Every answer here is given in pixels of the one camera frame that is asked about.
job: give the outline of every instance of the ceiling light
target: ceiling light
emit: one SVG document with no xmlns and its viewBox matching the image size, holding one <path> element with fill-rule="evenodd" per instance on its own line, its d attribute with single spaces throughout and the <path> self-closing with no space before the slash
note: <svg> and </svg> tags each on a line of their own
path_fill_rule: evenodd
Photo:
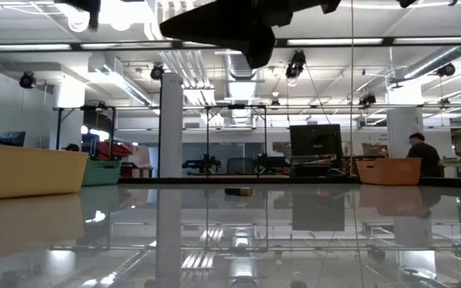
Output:
<svg viewBox="0 0 461 288">
<path fill-rule="evenodd" d="M 461 44 L 461 37 L 410 37 L 396 38 L 394 44 Z"/>
<path fill-rule="evenodd" d="M 81 44 L 81 48 L 84 50 L 156 50 L 171 47 L 171 42 L 164 41 Z"/>
<path fill-rule="evenodd" d="M 380 44 L 382 38 L 320 38 L 320 39 L 291 39 L 287 40 L 288 46 L 329 46 L 329 45 L 367 45 Z"/>
<path fill-rule="evenodd" d="M 71 50 L 69 44 L 21 44 L 21 45 L 0 45 L 0 51 L 55 51 Z"/>
<path fill-rule="evenodd" d="M 211 45 L 211 44 L 189 42 L 189 41 L 183 42 L 182 45 L 185 47 L 215 47 L 215 45 Z"/>
<path fill-rule="evenodd" d="M 215 55 L 241 55 L 241 51 L 236 50 L 216 50 Z"/>
</svg>

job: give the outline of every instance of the ceiling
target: ceiling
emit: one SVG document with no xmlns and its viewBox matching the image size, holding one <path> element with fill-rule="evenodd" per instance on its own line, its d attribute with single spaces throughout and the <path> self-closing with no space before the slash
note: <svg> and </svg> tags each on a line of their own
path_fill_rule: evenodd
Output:
<svg viewBox="0 0 461 288">
<path fill-rule="evenodd" d="M 136 22 L 125 31 L 117 31 L 111 25 L 102 24 L 97 32 L 86 30 L 76 33 L 70 30 L 68 18 L 48 2 L 36 2 L 38 8 L 12 6 L 9 2 L 12 1 L 5 1 L 4 8 L 0 6 L 0 43 L 148 40 L 143 23 Z M 193 5 L 200 6 L 206 2 L 209 1 L 195 0 Z M 174 2 L 164 0 L 157 3 L 160 6 L 168 4 L 171 10 L 175 10 Z M 186 2 L 181 3 L 181 10 L 184 10 Z M 461 35 L 461 2 L 453 7 L 449 7 L 446 1 L 436 0 L 422 0 L 419 4 L 421 7 L 403 10 L 398 8 L 398 3 L 394 0 L 355 1 L 355 8 L 351 9 L 350 2 L 342 1 L 339 8 L 330 14 L 323 14 L 319 7 L 297 12 L 289 26 L 275 27 L 274 32 L 277 38 Z M 125 18 L 126 15 L 116 13 L 115 17 Z M 302 72 L 296 86 L 288 86 L 284 75 L 285 67 L 294 51 L 275 49 L 268 65 L 259 70 L 256 96 L 251 104 L 269 103 L 273 92 L 279 93 L 281 104 L 319 104 L 316 95 L 326 104 L 347 104 L 347 97 L 364 83 L 375 78 L 375 74 L 385 74 L 390 67 L 404 69 L 437 49 L 439 47 L 434 46 L 395 47 L 392 50 L 388 47 L 307 48 L 304 49 L 304 53 L 308 69 Z M 222 101 L 227 94 L 224 56 L 215 54 L 214 50 L 202 50 L 201 53 L 210 84 L 214 86 L 215 100 Z M 154 63 L 162 61 L 159 51 L 112 51 L 104 54 L 108 59 L 118 58 L 122 61 L 125 75 L 133 80 L 139 89 L 151 94 L 153 98 L 158 97 L 155 94 L 159 92 L 160 85 L 150 78 L 150 69 Z M 127 94 L 111 85 L 94 82 L 90 74 L 84 70 L 85 66 L 79 65 L 88 57 L 90 53 L 87 52 L 1 54 L 0 63 L 10 67 L 11 64 L 6 62 L 59 62 L 84 75 L 90 86 L 95 88 L 88 91 L 87 99 L 100 99 L 120 106 L 130 105 L 130 97 Z M 461 90 L 461 58 L 453 61 L 453 64 L 456 66 L 455 76 L 450 81 L 444 78 L 442 85 L 436 76 L 422 76 L 419 79 L 423 84 L 425 101 L 437 101 L 444 95 Z M 375 93 L 377 101 L 382 102 L 385 86 L 371 88 L 374 88 L 371 92 Z M 290 113 L 300 112 L 303 111 L 291 110 Z M 276 110 L 272 113 L 285 114 L 286 111 Z M 142 115 L 155 116 L 152 112 L 143 112 Z"/>
</svg>

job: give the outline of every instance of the desk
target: desk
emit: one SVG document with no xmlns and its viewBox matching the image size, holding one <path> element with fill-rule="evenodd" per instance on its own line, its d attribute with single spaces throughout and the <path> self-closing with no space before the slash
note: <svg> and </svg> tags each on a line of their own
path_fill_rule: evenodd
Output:
<svg viewBox="0 0 461 288">
<path fill-rule="evenodd" d="M 225 175 L 225 174 L 212 174 L 212 175 L 188 175 L 188 178 L 289 178 L 288 175 L 262 175 L 248 174 L 248 175 Z"/>
</svg>

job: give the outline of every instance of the person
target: person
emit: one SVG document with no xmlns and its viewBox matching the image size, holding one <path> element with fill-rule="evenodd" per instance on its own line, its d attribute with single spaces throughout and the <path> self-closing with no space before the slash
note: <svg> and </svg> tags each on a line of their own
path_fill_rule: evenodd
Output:
<svg viewBox="0 0 461 288">
<path fill-rule="evenodd" d="M 424 135 L 414 133 L 410 135 L 409 140 L 412 147 L 408 151 L 407 158 L 421 158 L 421 176 L 442 177 L 439 152 L 424 142 Z"/>
</svg>

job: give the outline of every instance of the pillar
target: pillar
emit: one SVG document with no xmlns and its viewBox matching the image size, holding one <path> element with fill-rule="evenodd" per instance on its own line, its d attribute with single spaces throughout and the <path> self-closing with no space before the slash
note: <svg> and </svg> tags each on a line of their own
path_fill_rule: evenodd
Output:
<svg viewBox="0 0 461 288">
<path fill-rule="evenodd" d="M 54 86 L 54 107 L 73 108 L 85 104 L 85 85 L 79 80 L 64 75 L 63 81 Z M 60 148 L 74 143 L 81 146 L 81 126 L 83 125 L 84 112 L 75 110 L 69 114 L 64 110 L 62 117 L 62 129 L 60 131 Z M 58 112 L 54 114 L 54 123 L 51 125 L 49 148 L 56 149 L 56 131 L 58 128 Z"/>
<path fill-rule="evenodd" d="M 403 86 L 387 89 L 387 104 L 423 104 L 421 84 L 418 79 L 401 82 Z M 389 155 L 392 158 L 405 158 L 410 149 L 408 137 L 423 132 L 423 111 L 421 108 L 394 108 L 387 111 L 387 131 Z"/>
<path fill-rule="evenodd" d="M 71 273 L 76 267 L 76 253 L 64 250 L 46 250 L 42 259 L 43 273 L 59 276 Z"/>
<path fill-rule="evenodd" d="M 399 83 L 400 88 L 387 89 L 388 104 L 423 104 L 421 84 L 418 79 Z M 387 111 L 389 155 L 405 158 L 411 148 L 409 136 L 423 132 L 421 108 L 394 108 Z M 394 220 L 395 243 L 404 248 L 429 247 L 432 244 L 431 217 L 398 217 Z M 435 273 L 435 252 L 404 250 L 398 252 L 399 268 L 424 269 Z"/>
<path fill-rule="evenodd" d="M 159 115 L 159 177 L 182 177 L 182 78 L 163 75 Z M 161 288 L 180 287 L 181 192 L 160 190 L 156 230 L 156 282 Z"/>
</svg>

